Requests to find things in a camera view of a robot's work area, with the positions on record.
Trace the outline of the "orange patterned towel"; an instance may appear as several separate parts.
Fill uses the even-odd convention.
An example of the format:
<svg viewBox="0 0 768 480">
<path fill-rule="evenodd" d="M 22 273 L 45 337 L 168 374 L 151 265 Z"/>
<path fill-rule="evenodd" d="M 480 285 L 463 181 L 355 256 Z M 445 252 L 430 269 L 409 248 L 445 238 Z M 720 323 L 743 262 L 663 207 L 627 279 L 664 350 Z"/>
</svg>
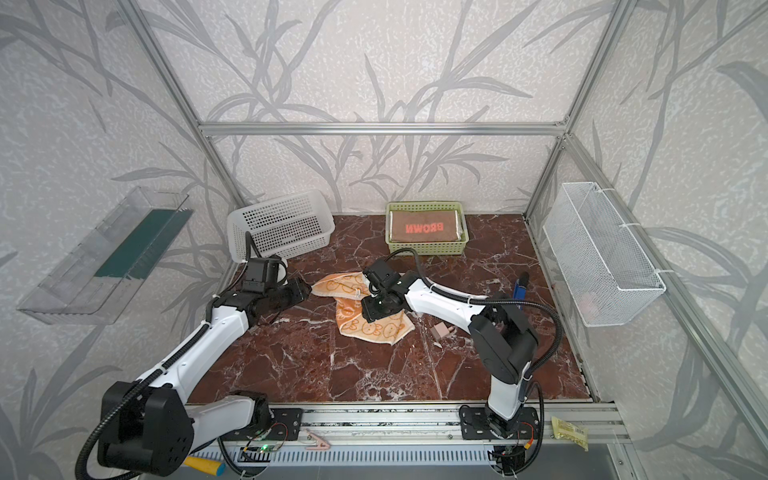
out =
<svg viewBox="0 0 768 480">
<path fill-rule="evenodd" d="M 370 292 L 361 272 L 328 275 L 312 286 L 312 294 L 336 301 L 336 323 L 343 336 L 394 345 L 415 329 L 403 311 L 372 323 L 363 317 L 361 301 Z"/>
</svg>

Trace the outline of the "red patterned towel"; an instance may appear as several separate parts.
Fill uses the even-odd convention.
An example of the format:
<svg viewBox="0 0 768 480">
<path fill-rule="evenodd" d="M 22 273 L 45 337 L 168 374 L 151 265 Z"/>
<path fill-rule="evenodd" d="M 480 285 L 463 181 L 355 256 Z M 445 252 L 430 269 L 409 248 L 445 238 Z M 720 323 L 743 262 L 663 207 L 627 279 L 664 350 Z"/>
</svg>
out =
<svg viewBox="0 0 768 480">
<path fill-rule="evenodd" d="M 455 210 L 390 212 L 390 239 L 398 243 L 454 242 L 461 238 Z"/>
</svg>

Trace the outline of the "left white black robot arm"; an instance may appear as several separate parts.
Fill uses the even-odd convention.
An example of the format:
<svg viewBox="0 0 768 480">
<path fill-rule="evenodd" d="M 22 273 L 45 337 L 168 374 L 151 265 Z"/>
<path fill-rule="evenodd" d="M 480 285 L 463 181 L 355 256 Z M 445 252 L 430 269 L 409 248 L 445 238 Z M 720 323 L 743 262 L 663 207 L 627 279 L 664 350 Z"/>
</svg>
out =
<svg viewBox="0 0 768 480">
<path fill-rule="evenodd" d="M 311 292 L 304 280 L 289 277 L 279 256 L 263 256 L 250 233 L 244 241 L 243 270 L 207 303 L 201 324 L 152 369 L 105 392 L 101 420 L 76 460 L 76 478 L 90 478 L 91 455 L 101 466 L 119 470 L 122 479 L 168 476 L 191 453 L 222 442 L 226 434 L 270 430 L 274 417 L 262 393 L 239 390 L 207 405 L 187 404 L 231 344 L 262 317 L 302 303 Z"/>
</svg>

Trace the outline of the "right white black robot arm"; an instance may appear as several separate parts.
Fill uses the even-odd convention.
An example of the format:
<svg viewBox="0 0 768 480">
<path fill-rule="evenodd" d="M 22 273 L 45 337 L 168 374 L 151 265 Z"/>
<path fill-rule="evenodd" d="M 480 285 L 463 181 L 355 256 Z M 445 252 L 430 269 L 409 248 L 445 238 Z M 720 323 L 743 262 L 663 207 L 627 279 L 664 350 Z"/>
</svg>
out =
<svg viewBox="0 0 768 480">
<path fill-rule="evenodd" d="M 491 377 L 486 402 L 488 428 L 506 439 L 522 422 L 521 410 L 534 387 L 534 373 L 559 349 L 564 328 L 556 311 L 544 304 L 505 296 L 477 296 L 430 280 L 415 249 L 401 248 L 363 270 L 369 295 L 361 300 L 364 319 L 373 323 L 401 312 L 426 314 L 467 333 Z M 541 356 L 536 329 L 524 307 L 546 313 L 555 326 Z"/>
</svg>

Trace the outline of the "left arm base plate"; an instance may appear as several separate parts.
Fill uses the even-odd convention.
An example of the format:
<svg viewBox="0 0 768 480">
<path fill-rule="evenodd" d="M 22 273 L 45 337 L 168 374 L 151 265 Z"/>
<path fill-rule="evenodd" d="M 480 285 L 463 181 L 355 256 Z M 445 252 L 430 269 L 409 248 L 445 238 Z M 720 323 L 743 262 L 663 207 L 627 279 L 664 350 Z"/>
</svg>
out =
<svg viewBox="0 0 768 480">
<path fill-rule="evenodd" d="M 301 408 L 272 408 L 273 424 L 262 437 L 265 441 L 296 441 L 302 426 Z"/>
</svg>

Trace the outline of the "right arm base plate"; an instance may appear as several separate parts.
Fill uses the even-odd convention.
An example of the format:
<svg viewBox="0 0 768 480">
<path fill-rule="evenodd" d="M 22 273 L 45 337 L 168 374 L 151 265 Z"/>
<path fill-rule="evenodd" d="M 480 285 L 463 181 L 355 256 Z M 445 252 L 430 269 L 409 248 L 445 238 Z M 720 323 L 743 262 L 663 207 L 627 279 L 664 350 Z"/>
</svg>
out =
<svg viewBox="0 0 768 480">
<path fill-rule="evenodd" d="M 464 440 L 535 440 L 539 436 L 540 420 L 533 407 L 521 407 L 509 420 L 492 412 L 489 407 L 459 408 L 461 435 Z"/>
</svg>

